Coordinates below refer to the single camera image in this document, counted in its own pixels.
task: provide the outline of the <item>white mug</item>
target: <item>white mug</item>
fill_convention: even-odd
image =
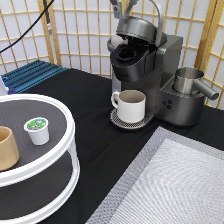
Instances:
[[[137,90],[114,92],[111,96],[111,102],[117,108],[119,119],[131,124],[145,117],[145,101],[145,95]]]

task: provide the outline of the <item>black tabletop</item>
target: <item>black tabletop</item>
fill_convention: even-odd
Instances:
[[[139,132],[116,129],[109,119],[111,85],[109,79],[71,69],[26,91],[60,100],[76,124],[80,179],[68,201],[43,224],[85,223],[159,126],[224,150],[224,111],[209,107],[192,128],[154,120]]]

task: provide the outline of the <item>mug handle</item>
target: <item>mug handle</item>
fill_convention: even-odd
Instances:
[[[118,108],[118,105],[115,102],[115,98],[114,98],[115,95],[117,95],[119,97],[120,92],[113,92],[113,94],[111,96],[111,102],[112,102],[113,106],[117,109]]]

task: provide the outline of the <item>black cable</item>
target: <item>black cable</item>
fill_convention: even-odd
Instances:
[[[41,17],[44,15],[44,13],[48,10],[48,8],[52,5],[52,3],[54,2],[54,0],[52,0],[49,5],[44,9],[44,11],[40,14],[40,16],[36,19],[36,21],[32,24],[32,26],[18,39],[16,40],[14,43],[12,43],[11,45],[9,45],[8,47],[6,47],[5,49],[0,51],[0,54],[3,53],[4,51],[8,50],[9,48],[11,48],[12,46],[14,46],[15,44],[17,44],[20,40],[23,39],[23,37],[26,36],[26,34],[37,24],[37,22],[41,19]]]

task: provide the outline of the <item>beige cup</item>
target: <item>beige cup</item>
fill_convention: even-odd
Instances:
[[[19,151],[12,130],[0,127],[0,171],[14,166],[19,160]]]
[[[117,109],[117,116],[126,123],[136,123],[145,117],[145,95],[137,90],[114,92],[111,97],[113,106]]]

